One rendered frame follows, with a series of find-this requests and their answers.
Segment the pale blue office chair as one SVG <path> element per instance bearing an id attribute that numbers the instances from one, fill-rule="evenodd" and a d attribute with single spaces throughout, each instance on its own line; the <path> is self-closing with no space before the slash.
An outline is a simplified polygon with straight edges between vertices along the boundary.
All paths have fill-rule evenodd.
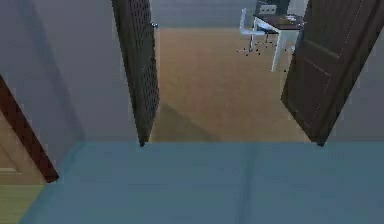
<path id="1" fill-rule="evenodd" d="M 239 21 L 239 31 L 240 31 L 241 35 L 245 35 L 245 36 L 250 37 L 249 46 L 247 48 L 242 49 L 242 52 L 245 52 L 246 56 L 248 56 L 253 51 L 254 37 L 255 36 L 264 36 L 265 32 L 264 31 L 258 31 L 255 28 L 246 29 L 245 28 L 246 14 L 247 14 L 247 9 L 243 8 L 241 10 L 241 16 L 240 16 L 240 21 Z"/>

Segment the white desk with dark top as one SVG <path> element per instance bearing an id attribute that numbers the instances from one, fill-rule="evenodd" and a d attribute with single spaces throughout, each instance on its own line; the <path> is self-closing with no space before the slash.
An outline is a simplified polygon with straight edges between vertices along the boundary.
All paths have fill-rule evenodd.
<path id="1" fill-rule="evenodd" d="M 267 27 L 278 33 L 271 71 L 276 70 L 281 53 L 294 47 L 299 31 L 304 26 L 304 18 L 296 14 L 254 14 L 254 25 Z"/>

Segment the grey box on desk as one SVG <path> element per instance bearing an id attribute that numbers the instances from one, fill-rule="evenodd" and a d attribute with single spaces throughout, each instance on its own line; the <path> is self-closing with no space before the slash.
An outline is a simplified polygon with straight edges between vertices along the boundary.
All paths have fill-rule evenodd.
<path id="1" fill-rule="evenodd" d="M 276 5 L 261 5 L 259 8 L 259 14 L 260 15 L 272 15 L 275 14 L 277 10 Z"/>

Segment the dark brown room door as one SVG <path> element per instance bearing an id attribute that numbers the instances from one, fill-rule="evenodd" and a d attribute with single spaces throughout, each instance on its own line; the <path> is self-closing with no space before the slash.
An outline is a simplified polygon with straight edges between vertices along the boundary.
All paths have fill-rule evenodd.
<path id="1" fill-rule="evenodd" d="M 384 0 L 309 0 L 281 101 L 322 146 L 384 27 Z"/>

